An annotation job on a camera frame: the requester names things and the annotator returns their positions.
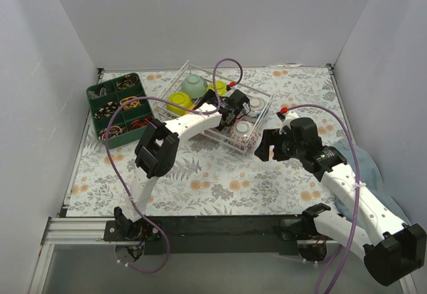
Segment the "lime green bowl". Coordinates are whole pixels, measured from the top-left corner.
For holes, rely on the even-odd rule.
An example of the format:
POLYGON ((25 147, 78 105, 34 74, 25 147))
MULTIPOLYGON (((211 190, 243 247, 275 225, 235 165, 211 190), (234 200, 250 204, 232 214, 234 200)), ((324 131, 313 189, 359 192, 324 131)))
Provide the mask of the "lime green bowl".
POLYGON ((189 95, 181 91, 171 94, 167 100, 170 102, 166 106, 167 110, 178 116, 187 114, 187 109, 193 108, 193 102, 189 95))
POLYGON ((224 83, 223 81, 215 81, 215 83, 210 83, 207 86, 206 91, 209 91, 209 90, 213 91, 214 90, 214 86, 216 86, 218 95, 220 97, 223 97, 228 92, 228 89, 227 89, 228 85, 226 83, 224 83))

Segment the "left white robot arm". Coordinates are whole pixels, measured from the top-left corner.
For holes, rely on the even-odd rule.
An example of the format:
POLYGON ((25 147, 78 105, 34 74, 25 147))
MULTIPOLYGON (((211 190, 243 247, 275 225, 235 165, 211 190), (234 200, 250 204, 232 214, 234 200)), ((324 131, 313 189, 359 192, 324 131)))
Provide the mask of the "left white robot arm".
POLYGON ((141 215, 158 179, 174 166, 179 144, 205 130, 221 131, 232 126, 249 107, 249 97, 238 89, 228 97, 209 90, 185 115, 166 122, 149 122, 135 148, 135 171, 127 188, 128 200, 124 207, 114 209, 115 222, 125 239, 133 241, 141 235, 141 215))

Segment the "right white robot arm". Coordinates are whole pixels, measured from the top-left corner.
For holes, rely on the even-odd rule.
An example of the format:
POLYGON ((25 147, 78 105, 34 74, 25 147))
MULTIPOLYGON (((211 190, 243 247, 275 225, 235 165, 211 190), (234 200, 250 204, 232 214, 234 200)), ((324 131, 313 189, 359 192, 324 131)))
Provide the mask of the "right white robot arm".
POLYGON ((356 181, 346 158, 322 143, 316 124, 290 113, 280 129, 265 129, 255 151, 261 161, 297 159, 348 209, 356 210, 356 226, 321 204, 303 212, 302 232, 310 239, 321 235, 341 245, 351 240, 351 252, 363 260, 371 276, 389 286, 424 266, 426 232, 393 214, 363 182, 356 181))

